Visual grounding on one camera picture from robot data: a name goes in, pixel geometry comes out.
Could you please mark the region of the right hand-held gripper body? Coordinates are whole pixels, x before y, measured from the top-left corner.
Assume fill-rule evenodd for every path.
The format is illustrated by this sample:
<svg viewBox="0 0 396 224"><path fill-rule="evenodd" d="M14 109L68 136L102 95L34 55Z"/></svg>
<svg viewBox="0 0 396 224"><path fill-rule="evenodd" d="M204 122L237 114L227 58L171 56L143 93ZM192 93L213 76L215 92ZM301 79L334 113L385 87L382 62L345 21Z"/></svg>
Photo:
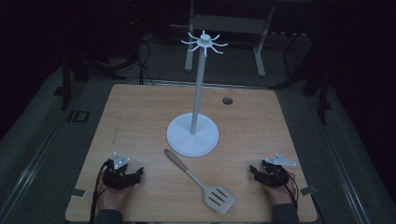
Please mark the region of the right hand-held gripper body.
<svg viewBox="0 0 396 224"><path fill-rule="evenodd" d="M297 163L291 159L288 159L281 154L275 154L273 157L267 157L262 160L262 167L264 174L262 183L265 186L275 188L280 187L288 183L289 175L285 169L285 166L296 166Z"/></svg>

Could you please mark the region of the white utensil rack with hooks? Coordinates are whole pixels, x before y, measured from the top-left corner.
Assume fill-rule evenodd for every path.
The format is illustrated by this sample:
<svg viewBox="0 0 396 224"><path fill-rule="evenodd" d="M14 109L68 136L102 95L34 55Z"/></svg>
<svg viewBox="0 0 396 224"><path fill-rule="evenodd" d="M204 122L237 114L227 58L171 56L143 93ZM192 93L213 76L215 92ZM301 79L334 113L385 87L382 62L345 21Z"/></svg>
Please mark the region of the white utensil rack with hooks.
<svg viewBox="0 0 396 224"><path fill-rule="evenodd" d="M178 154L198 158L210 153L219 142L217 124L210 117L200 113L207 50L212 49L221 54L217 47L226 47L227 44L218 44L216 40L219 35L212 37L205 30L200 36L189 33L189 37L190 41L182 40L182 43L192 46L192 49L189 49L190 53L199 50L193 108L191 113L181 114L169 123L166 138L169 146Z"/></svg>

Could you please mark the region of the person's right hand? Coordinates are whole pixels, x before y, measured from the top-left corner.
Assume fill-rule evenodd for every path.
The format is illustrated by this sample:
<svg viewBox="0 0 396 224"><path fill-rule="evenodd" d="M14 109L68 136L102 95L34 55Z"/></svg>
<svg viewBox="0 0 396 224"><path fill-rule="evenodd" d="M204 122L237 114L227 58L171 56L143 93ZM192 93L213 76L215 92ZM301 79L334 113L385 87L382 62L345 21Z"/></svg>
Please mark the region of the person's right hand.
<svg viewBox="0 0 396 224"><path fill-rule="evenodd" d="M272 205L278 205L282 203L295 204L297 189L295 188L294 179L295 174L288 172L289 181L285 186L270 188L264 187L268 192Z"/></svg>

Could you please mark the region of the person's left hand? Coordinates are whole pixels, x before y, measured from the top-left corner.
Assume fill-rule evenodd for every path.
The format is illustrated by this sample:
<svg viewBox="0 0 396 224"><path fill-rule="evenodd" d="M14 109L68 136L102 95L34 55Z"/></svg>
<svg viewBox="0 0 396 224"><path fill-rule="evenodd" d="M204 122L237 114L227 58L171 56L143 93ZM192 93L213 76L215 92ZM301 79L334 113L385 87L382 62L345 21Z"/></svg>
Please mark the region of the person's left hand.
<svg viewBox="0 0 396 224"><path fill-rule="evenodd" d="M98 210L102 211L110 209L121 211L125 204L127 204L132 189L132 187L129 187L115 190L105 185L103 180L100 180L98 187L99 196L96 203Z"/></svg>

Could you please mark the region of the black metal stand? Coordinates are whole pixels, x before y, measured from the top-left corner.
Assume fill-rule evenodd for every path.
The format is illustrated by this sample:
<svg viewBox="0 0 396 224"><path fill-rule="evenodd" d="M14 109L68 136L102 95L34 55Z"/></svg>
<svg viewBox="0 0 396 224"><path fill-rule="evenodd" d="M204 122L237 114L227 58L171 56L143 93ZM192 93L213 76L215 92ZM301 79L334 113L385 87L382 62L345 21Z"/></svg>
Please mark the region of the black metal stand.
<svg viewBox="0 0 396 224"><path fill-rule="evenodd" d="M269 90L282 90L288 86L305 79L303 87L305 96L318 94L318 118L323 125L327 124L326 110L328 107L327 95L329 89L328 56L325 50L325 42L328 33L321 28L315 38L312 39L311 47L306 53L301 65L290 75L290 78L268 87Z"/></svg>

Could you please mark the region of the white metal desk frame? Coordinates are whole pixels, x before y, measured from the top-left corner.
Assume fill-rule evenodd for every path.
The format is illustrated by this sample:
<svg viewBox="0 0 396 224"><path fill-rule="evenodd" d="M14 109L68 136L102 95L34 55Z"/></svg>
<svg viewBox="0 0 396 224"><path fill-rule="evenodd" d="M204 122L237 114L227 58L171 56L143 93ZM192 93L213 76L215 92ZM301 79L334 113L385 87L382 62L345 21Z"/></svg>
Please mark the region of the white metal desk frame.
<svg viewBox="0 0 396 224"><path fill-rule="evenodd" d="M207 30L219 31L238 34L252 34L259 35L261 40L258 45L253 48L253 54L259 77L265 77L266 72L262 59L262 49L265 39L268 36L270 24L275 14L276 6L270 6L267 12L266 19L252 19L240 17L228 17L218 15L196 14L194 12L194 0L191 0L190 5L190 19L188 41L183 41L187 44L187 54L185 61L185 71L192 70L193 53L200 47L208 47L209 43L214 45L215 40L219 35L208 39Z"/></svg>

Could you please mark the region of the beige slotted spatula wooden handle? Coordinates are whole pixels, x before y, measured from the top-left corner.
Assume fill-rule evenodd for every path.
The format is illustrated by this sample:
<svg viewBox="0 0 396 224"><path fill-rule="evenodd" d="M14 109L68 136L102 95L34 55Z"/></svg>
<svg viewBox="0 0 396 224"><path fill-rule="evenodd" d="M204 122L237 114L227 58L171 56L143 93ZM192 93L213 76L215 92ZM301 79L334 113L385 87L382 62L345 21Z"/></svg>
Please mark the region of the beige slotted spatula wooden handle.
<svg viewBox="0 0 396 224"><path fill-rule="evenodd" d="M232 208L236 202L236 198L230 191L222 186L209 186L205 184L171 150L166 149L164 154L201 188L203 193L203 201L208 207L223 215L225 215Z"/></svg>

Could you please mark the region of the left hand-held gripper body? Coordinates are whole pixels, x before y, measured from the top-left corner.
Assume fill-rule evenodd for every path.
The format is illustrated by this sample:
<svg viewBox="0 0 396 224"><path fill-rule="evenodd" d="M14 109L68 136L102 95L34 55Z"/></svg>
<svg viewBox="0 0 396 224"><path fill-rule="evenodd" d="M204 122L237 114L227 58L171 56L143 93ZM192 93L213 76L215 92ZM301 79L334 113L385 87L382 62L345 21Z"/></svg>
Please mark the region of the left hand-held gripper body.
<svg viewBox="0 0 396 224"><path fill-rule="evenodd" d="M103 175L104 184L115 190L133 186L134 177L126 174L129 161L129 158L122 156L118 152L114 152L112 158L106 163L106 169Z"/></svg>

